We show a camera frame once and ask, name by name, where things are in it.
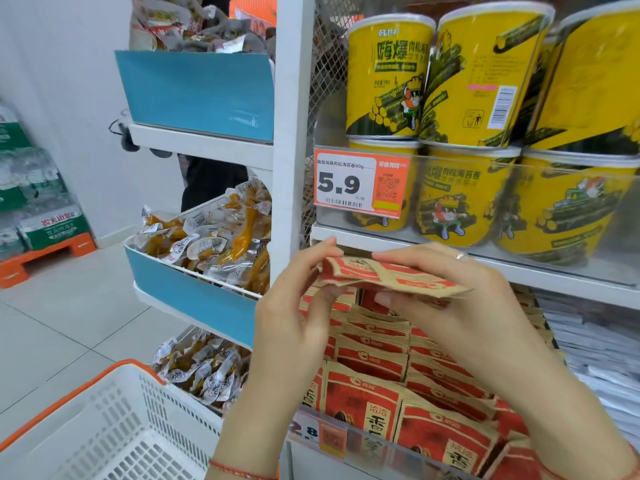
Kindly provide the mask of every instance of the tiled floor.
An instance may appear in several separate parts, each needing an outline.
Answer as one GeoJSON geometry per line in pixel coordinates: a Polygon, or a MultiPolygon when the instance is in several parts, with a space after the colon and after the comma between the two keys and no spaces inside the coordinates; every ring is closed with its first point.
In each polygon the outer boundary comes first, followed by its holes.
{"type": "Polygon", "coordinates": [[[140,303],[122,245],[30,271],[0,290],[0,442],[110,364],[149,362],[188,326],[140,303]]]}

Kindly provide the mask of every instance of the qr code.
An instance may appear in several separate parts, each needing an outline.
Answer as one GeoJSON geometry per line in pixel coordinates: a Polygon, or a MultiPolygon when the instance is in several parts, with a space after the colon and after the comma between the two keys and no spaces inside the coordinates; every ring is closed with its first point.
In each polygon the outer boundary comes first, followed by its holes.
{"type": "Polygon", "coordinates": [[[376,199],[395,200],[398,195],[399,178],[378,177],[378,188],[376,189],[376,199]]]}

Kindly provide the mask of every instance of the white shopping basket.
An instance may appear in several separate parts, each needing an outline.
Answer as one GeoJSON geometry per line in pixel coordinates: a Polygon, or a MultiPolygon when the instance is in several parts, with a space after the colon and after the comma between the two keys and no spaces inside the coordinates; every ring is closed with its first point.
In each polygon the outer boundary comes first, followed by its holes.
{"type": "Polygon", "coordinates": [[[222,418],[118,362],[0,444],[2,480],[201,480],[222,418]]]}

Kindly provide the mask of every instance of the white shelf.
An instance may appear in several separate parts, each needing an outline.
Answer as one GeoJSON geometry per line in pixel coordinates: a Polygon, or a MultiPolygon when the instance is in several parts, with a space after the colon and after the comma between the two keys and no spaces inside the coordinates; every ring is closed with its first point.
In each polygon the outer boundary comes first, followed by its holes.
{"type": "Polygon", "coordinates": [[[131,124],[129,131],[133,143],[138,146],[245,165],[271,190],[273,183],[272,144],[252,143],[137,123],[131,124]]]}
{"type": "MultiPolygon", "coordinates": [[[[393,241],[375,235],[325,227],[317,223],[311,229],[311,239],[316,241],[322,241],[331,236],[335,236],[341,246],[370,252],[387,251],[413,245],[409,242],[393,241]]],[[[587,279],[581,276],[555,273],[551,270],[522,266],[498,259],[484,257],[475,257],[475,259],[499,269],[505,278],[512,283],[640,310],[640,290],[637,288],[587,279]]]]}
{"type": "Polygon", "coordinates": [[[164,312],[168,315],[172,315],[180,320],[183,320],[184,322],[190,324],[190,325],[194,325],[196,327],[199,327],[203,330],[207,330],[210,331],[212,333],[215,333],[217,336],[222,337],[223,339],[227,339],[235,344],[238,344],[241,347],[244,347],[247,350],[253,350],[252,347],[250,347],[247,344],[244,344],[242,342],[239,342],[238,340],[234,339],[233,337],[229,337],[228,335],[213,329],[212,327],[206,325],[203,322],[200,322],[198,320],[196,320],[195,318],[192,318],[188,315],[185,315],[184,313],[176,310],[175,308],[173,308],[172,306],[167,305],[166,303],[160,301],[158,298],[154,298],[153,296],[149,295],[149,293],[145,293],[144,291],[140,290],[140,288],[138,288],[138,285],[136,284],[136,282],[133,282],[133,291],[136,292],[136,295],[138,296],[138,299],[144,303],[145,305],[149,305],[149,306],[153,306],[154,308],[157,308],[158,310],[160,310],[161,312],[164,312]]]}

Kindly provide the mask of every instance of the canister lid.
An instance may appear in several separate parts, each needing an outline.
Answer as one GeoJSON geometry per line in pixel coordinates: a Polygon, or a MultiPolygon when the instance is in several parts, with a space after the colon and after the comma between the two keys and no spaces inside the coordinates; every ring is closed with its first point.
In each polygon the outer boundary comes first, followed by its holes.
{"type": "Polygon", "coordinates": [[[598,5],[587,10],[582,10],[569,15],[562,22],[560,22],[559,29],[562,30],[565,27],[572,25],[582,20],[588,20],[597,15],[603,15],[604,13],[620,13],[624,11],[635,11],[640,9],[640,0],[620,0],[613,3],[605,3],[604,5],[598,5]]]}
{"type": "Polygon", "coordinates": [[[364,27],[368,27],[370,25],[375,25],[376,23],[393,23],[393,22],[422,23],[423,25],[428,25],[433,30],[436,30],[436,22],[431,17],[425,16],[425,15],[416,15],[415,13],[387,13],[385,15],[370,16],[368,18],[363,18],[362,20],[357,21],[351,26],[351,28],[347,32],[347,37],[349,37],[356,30],[359,30],[364,27]]]}
{"type": "Polygon", "coordinates": [[[549,150],[540,151],[525,148],[522,156],[527,158],[537,158],[551,163],[564,163],[567,165],[596,166],[602,168],[640,168],[640,158],[610,156],[610,157],[587,157],[583,153],[553,152],[549,150]]]}
{"type": "Polygon", "coordinates": [[[507,146],[502,149],[495,150],[475,150],[473,148],[460,148],[459,146],[451,146],[446,144],[433,145],[432,148],[436,151],[443,153],[451,153],[453,155],[466,155],[469,157],[482,157],[482,158],[516,158],[520,156],[522,148],[519,146],[507,146]]]}
{"type": "Polygon", "coordinates": [[[497,12],[505,12],[505,11],[532,11],[537,13],[542,13],[545,15],[547,19],[547,24],[551,23],[554,15],[556,14],[555,8],[553,8],[548,3],[540,3],[533,1],[507,1],[507,2],[489,2],[489,3],[478,3],[477,5],[469,5],[463,8],[458,8],[457,10],[453,10],[446,15],[444,15],[439,23],[438,30],[441,28],[443,23],[450,22],[457,18],[462,18],[464,16],[470,15],[482,15],[485,13],[497,13],[497,12]]]}
{"type": "Polygon", "coordinates": [[[349,143],[363,146],[381,146],[384,148],[420,148],[420,142],[415,139],[372,139],[349,138],[349,143]]]}

